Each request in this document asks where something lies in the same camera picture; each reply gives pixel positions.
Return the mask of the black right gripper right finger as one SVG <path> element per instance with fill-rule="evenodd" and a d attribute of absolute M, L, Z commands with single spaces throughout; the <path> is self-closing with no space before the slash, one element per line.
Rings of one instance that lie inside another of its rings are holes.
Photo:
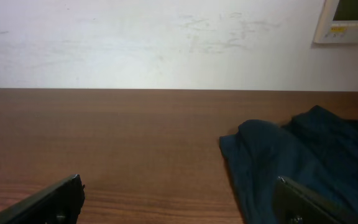
<path fill-rule="evenodd" d="M 284 176 L 277 178 L 272 209 L 277 223 L 358 224 L 358 215 Z"/>

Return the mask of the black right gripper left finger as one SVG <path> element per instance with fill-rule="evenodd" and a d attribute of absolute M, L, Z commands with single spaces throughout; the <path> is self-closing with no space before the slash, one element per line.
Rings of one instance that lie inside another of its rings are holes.
<path fill-rule="evenodd" d="M 0 224 L 76 224 L 85 202 L 78 174 L 27 197 L 0 212 Z"/>

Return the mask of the dark navy blue shorts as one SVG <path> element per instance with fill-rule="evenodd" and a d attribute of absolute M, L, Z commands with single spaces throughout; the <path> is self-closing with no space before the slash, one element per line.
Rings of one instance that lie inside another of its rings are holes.
<path fill-rule="evenodd" d="M 219 147 L 249 223 L 275 223 L 277 179 L 288 177 L 358 214 L 358 120 L 315 106 L 287 123 L 250 119 Z"/>

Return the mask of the white wall control panel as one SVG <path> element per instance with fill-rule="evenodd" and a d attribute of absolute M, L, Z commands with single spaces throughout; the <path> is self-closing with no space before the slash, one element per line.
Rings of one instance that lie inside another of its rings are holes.
<path fill-rule="evenodd" d="M 358 43 L 358 0 L 325 0 L 313 42 Z"/>

